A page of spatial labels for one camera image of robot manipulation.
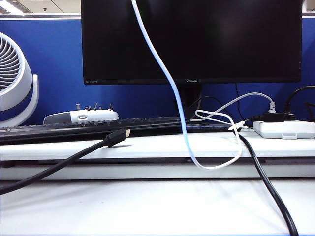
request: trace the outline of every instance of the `fan stand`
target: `fan stand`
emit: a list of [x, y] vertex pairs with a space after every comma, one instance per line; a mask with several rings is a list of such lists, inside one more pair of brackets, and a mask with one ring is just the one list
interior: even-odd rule
[[32, 83], [33, 83], [33, 93], [27, 107], [15, 117], [4, 120], [4, 121], [0, 121], [0, 128], [18, 126], [22, 124], [24, 121], [26, 121], [31, 116], [31, 114], [33, 114], [38, 104], [38, 98], [39, 98], [38, 75], [33, 75]]

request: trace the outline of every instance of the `white power strip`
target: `white power strip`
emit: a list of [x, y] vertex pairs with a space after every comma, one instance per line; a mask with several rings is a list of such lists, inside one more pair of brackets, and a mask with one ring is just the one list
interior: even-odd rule
[[255, 121], [253, 128], [263, 138], [268, 139], [313, 139], [315, 137], [315, 123], [307, 121]]

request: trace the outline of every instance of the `cable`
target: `cable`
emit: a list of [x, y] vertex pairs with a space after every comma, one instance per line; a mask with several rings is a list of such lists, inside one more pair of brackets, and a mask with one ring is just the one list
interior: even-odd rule
[[245, 121], [240, 121], [240, 122], [238, 122], [238, 123], [236, 123], [236, 124], [232, 124], [232, 123], [225, 122], [225, 121], [222, 121], [222, 120], [219, 120], [219, 119], [207, 118], [207, 117], [205, 117], [205, 116], [200, 115], [199, 113], [210, 114], [211, 112], [209, 112], [209, 111], [196, 110], [196, 111], [195, 111], [195, 115], [196, 115], [197, 117], [205, 118], [205, 119], [207, 119], [207, 120], [219, 122], [219, 123], [222, 123], [222, 124], [231, 125], [232, 128], [233, 128], [234, 126], [236, 126], [237, 129], [238, 129], [238, 128], [249, 129], [247, 126], [244, 126], [244, 125], [243, 125], [243, 124], [245, 124]]
[[[275, 103], [273, 102], [273, 100], [269, 96], [267, 96], [267, 95], [265, 95], [263, 93], [260, 93], [260, 92], [250, 92], [250, 93], [246, 93], [246, 94], [244, 94], [242, 96], [239, 96], [239, 97], [235, 98], [234, 100], [226, 103], [224, 106], [220, 107], [219, 109], [217, 109], [214, 112], [220, 112], [224, 108], [230, 106], [231, 104], [237, 102], [238, 100], [240, 100], [240, 99], [242, 99], [244, 97], [252, 96], [252, 95], [259, 95], [259, 96], [267, 98], [270, 101], [270, 103], [269, 103], [269, 113], [275, 113], [276, 112], [275, 111]], [[206, 117], [204, 117], [202, 119], [194, 119], [194, 120], [191, 120], [191, 121], [203, 121], [203, 120], [206, 120], [207, 118], [210, 118], [211, 116], [213, 116], [213, 115], [208, 115], [208, 116], [206, 116]]]
[[[238, 93], [237, 83], [235, 83], [235, 90], [236, 90], [236, 95], [239, 97], [240, 95]], [[238, 114], [240, 114], [242, 120], [245, 121], [245, 118], [243, 117], [241, 110], [240, 110], [240, 100], [237, 101], [237, 111], [238, 111]]]
[[229, 161], [227, 161], [227, 162], [225, 162], [223, 164], [217, 165], [217, 166], [211, 166], [211, 167], [201, 166], [201, 167], [204, 168], [204, 169], [207, 169], [207, 170], [214, 170], [214, 169], [219, 169], [219, 168], [228, 166], [228, 165], [232, 164], [233, 162], [237, 161], [240, 158], [241, 154], [242, 154], [241, 140], [239, 138], [239, 134], [238, 134], [238, 131], [237, 131], [238, 125], [234, 123], [234, 121], [232, 120], [232, 118], [229, 115], [224, 114], [224, 113], [209, 112], [209, 111], [205, 111], [205, 110], [197, 110], [195, 112], [197, 116], [199, 116], [198, 112], [202, 112], [202, 113], [206, 113], [206, 114], [212, 114], [212, 115], [218, 115], [218, 116], [223, 116], [223, 117], [228, 118], [230, 120], [230, 123], [227, 123], [227, 122], [221, 121], [221, 120], [211, 119], [211, 118], [210, 118], [210, 120], [214, 120], [214, 121], [217, 121], [217, 122], [220, 122], [220, 123], [230, 124], [231, 127], [234, 129], [236, 140], [237, 140], [237, 144], [238, 144], [237, 154], [231, 160], [229, 160]]
[[[187, 110], [188, 110], [189, 108], [191, 108], [194, 104], [196, 104], [197, 102], [199, 102], [199, 101], [200, 101], [201, 99], [203, 99], [203, 98], [211, 98], [211, 99], [214, 99], [214, 100], [216, 100], [221, 106], [223, 106], [223, 103], [222, 103], [220, 100], [218, 100], [217, 98], [215, 98], [215, 97], [212, 97], [212, 96], [202, 96], [202, 97], [198, 98], [196, 101], [194, 101], [194, 102], [187, 108]], [[232, 115], [227, 109], [224, 109], [224, 110], [225, 110], [226, 113], [228, 113], [232, 118], [234, 118], [234, 120], [240, 121], [239, 119], [235, 118], [235, 116]]]
[[304, 86], [304, 87], [301, 87], [299, 89], [297, 89], [296, 91], [294, 91], [290, 96], [289, 98], [286, 100], [286, 103], [284, 105], [284, 112], [287, 113], [287, 114], [291, 114], [291, 100], [292, 98], [298, 94], [299, 92], [303, 91], [303, 90], [306, 90], [306, 89], [315, 89], [315, 85], [308, 85], [308, 86]]
[[175, 98], [176, 98], [176, 101], [177, 101], [177, 107], [178, 107], [178, 111], [179, 111], [179, 116], [180, 116], [180, 119], [181, 119], [183, 137], [184, 137], [185, 144], [186, 144], [186, 147], [188, 149], [188, 152], [190, 154], [190, 157], [191, 157], [192, 161], [194, 162], [194, 164], [197, 167], [199, 167], [201, 169], [214, 169], [213, 167], [202, 166], [197, 161], [196, 157], [194, 156], [194, 154], [193, 154], [193, 152], [192, 152], [192, 150], [190, 148], [188, 137], [187, 137], [187, 129], [186, 129], [186, 122], [185, 122], [185, 116], [184, 116], [182, 101], [181, 101], [180, 95], [178, 93], [178, 89], [176, 87], [176, 84], [175, 84], [171, 74], [167, 70], [166, 66], [164, 65], [163, 61], [159, 57], [157, 51], [155, 50], [155, 48], [154, 48], [154, 46], [153, 46], [153, 44], [152, 44], [152, 42], [151, 42], [151, 40], [149, 38], [149, 35], [148, 35], [148, 33], [147, 33], [147, 31], [146, 31], [146, 29], [144, 27], [144, 24], [143, 24], [143, 21], [142, 21], [142, 18], [141, 18], [141, 15], [140, 15], [140, 12], [139, 12], [136, 0], [131, 0], [131, 2], [132, 2], [132, 6], [133, 6], [133, 9], [134, 9], [134, 12], [135, 12], [138, 24], [139, 24], [141, 32], [143, 34], [143, 37], [145, 38], [145, 40], [146, 40], [146, 42], [147, 42], [147, 44], [148, 44], [148, 46], [149, 46], [149, 48], [151, 50], [151, 53], [153, 54], [154, 58], [156, 59], [157, 63], [159, 64], [159, 66], [161, 67], [162, 71], [164, 72], [165, 76], [167, 77], [167, 79], [168, 79], [168, 81], [171, 84], [171, 87], [173, 89], [173, 92], [174, 92], [174, 95], [175, 95]]
[[315, 122], [315, 117], [314, 117], [313, 112], [312, 112], [312, 110], [310, 108], [310, 107], [315, 107], [315, 103], [305, 102], [304, 105], [306, 106], [306, 109], [308, 110], [308, 112], [310, 114], [311, 122]]
[[248, 151], [251, 154], [251, 157], [254, 161], [255, 167], [261, 177], [261, 179], [263, 180], [264, 184], [266, 185], [268, 191], [270, 192], [271, 196], [273, 197], [273, 199], [275, 200], [276, 204], [278, 205], [278, 208], [280, 209], [282, 216], [284, 217], [284, 220], [286, 222], [286, 225], [289, 229], [289, 232], [291, 234], [291, 236], [299, 236], [299, 233], [295, 227], [294, 221], [288, 211], [288, 209], [286, 208], [284, 202], [282, 201], [280, 195], [277, 193], [277, 191], [275, 190], [274, 186], [272, 185], [272, 183], [270, 182], [268, 176], [266, 175], [264, 169], [262, 168], [256, 153], [254, 152], [253, 148], [251, 147], [250, 143], [248, 142], [248, 140], [246, 138], [244, 138], [242, 135], [239, 135], [240, 139], [244, 142], [244, 144], [246, 145], [246, 148], [248, 149]]
[[93, 151], [101, 148], [102, 146], [111, 147], [117, 143], [120, 143], [121, 141], [125, 140], [126, 137], [128, 137], [129, 135], [130, 135], [130, 130], [124, 130], [124, 129], [119, 129], [113, 133], [110, 133], [110, 134], [106, 135], [105, 139], [103, 139], [101, 142], [94, 144], [94, 145], [70, 156], [69, 158], [67, 158], [65, 160], [60, 161], [56, 165], [48, 168], [47, 170], [44, 170], [44, 171], [42, 171], [42, 172], [40, 172], [40, 173], [38, 173], [32, 177], [23, 179], [23, 180], [18, 181], [16, 183], [1, 187], [0, 188], [0, 195], [15, 191], [17, 189], [28, 186], [28, 185], [36, 182], [36, 181], [39, 181], [39, 180], [57, 172], [58, 170], [62, 169], [63, 167], [70, 165], [74, 161], [89, 154], [90, 152], [93, 152]]

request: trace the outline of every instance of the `power cord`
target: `power cord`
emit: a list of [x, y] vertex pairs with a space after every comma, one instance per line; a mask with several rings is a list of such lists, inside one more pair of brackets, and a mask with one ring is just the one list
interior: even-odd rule
[[270, 192], [271, 196], [273, 197], [273, 199], [275, 200], [276, 204], [278, 205], [278, 208], [280, 209], [282, 216], [284, 217], [284, 220], [286, 222], [286, 225], [289, 229], [290, 235], [291, 236], [299, 236], [299, 233], [296, 229], [296, 226], [294, 224], [294, 221], [288, 211], [288, 209], [286, 208], [284, 202], [282, 201], [280, 195], [277, 193], [276, 189], [274, 188], [274, 186], [272, 185], [272, 183], [270, 182], [268, 176], [266, 175], [264, 169], [262, 168], [256, 153], [254, 152], [252, 146], [250, 145], [250, 143], [248, 142], [248, 140], [246, 138], [244, 138], [242, 135], [239, 135], [240, 139], [243, 141], [243, 143], [245, 144], [246, 148], [248, 149], [248, 151], [251, 154], [251, 157], [254, 161], [255, 167], [261, 177], [261, 179], [263, 180], [264, 184], [266, 185], [268, 191]]
[[311, 110], [311, 107], [315, 108], [315, 103], [306, 102], [306, 103], [304, 103], [304, 105], [306, 106], [306, 109], [308, 110], [308, 112], [310, 114], [310, 121], [315, 122], [315, 117], [314, 117], [313, 112]]
[[72, 156], [70, 156], [69, 158], [60, 161], [59, 163], [57, 163], [56, 165], [48, 168], [47, 170], [44, 170], [32, 177], [23, 179], [21, 181], [18, 181], [16, 183], [13, 184], [9, 184], [7, 186], [1, 187], [0, 188], [0, 195], [18, 190], [20, 188], [23, 188], [25, 186], [28, 186], [36, 181], [39, 181], [55, 172], [57, 172], [58, 170], [62, 169], [63, 167], [70, 165], [71, 163], [73, 163], [74, 161], [80, 159], [81, 157], [103, 147], [103, 146], [108, 146], [111, 147], [117, 143], [122, 142], [123, 140], [126, 139], [126, 137], [128, 137], [130, 135], [130, 130], [124, 130], [124, 129], [119, 129], [113, 133], [110, 133], [108, 135], [106, 135], [105, 139], [103, 139], [101, 142], [94, 144]]
[[284, 105], [284, 119], [285, 120], [296, 120], [296, 116], [291, 112], [291, 100], [299, 92], [301, 92], [303, 90], [307, 90], [307, 89], [315, 89], [315, 85], [308, 85], [308, 86], [304, 86], [304, 87], [297, 89], [286, 100], [286, 103]]

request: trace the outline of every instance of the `fan grille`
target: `fan grille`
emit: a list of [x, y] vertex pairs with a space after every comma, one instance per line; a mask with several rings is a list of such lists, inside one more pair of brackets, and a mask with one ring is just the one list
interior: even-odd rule
[[21, 71], [21, 61], [13, 46], [1, 37], [0, 39], [0, 92], [12, 86]]

